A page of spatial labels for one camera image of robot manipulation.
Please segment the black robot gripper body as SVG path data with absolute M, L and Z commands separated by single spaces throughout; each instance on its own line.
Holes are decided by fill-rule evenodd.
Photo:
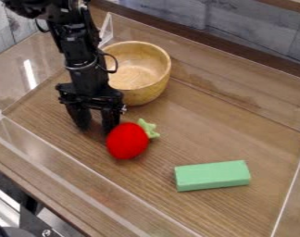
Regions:
M 64 67 L 71 81 L 59 83 L 59 102 L 69 113 L 88 113 L 91 109 L 120 113 L 124 108 L 123 94 L 108 85 L 108 75 L 116 69 L 107 69 L 104 59 L 71 63 Z

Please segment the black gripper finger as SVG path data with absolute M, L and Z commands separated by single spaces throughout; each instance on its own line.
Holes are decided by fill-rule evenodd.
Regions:
M 91 123 L 91 112 L 85 107 L 77 105 L 65 106 L 68 115 L 80 130 L 85 130 Z
M 120 112 L 111 108 L 103 108 L 100 111 L 101 126 L 104 134 L 108 134 L 120 121 Z

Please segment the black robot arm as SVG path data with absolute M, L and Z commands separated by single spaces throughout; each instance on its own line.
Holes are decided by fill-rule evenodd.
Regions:
M 91 111 L 100 111 L 103 131 L 119 124 L 124 112 L 123 94 L 108 85 L 108 53 L 99 48 L 100 37 L 89 0 L 0 0 L 6 9 L 27 19 L 45 21 L 71 81 L 56 85 L 59 102 L 80 130 L 91 125 Z

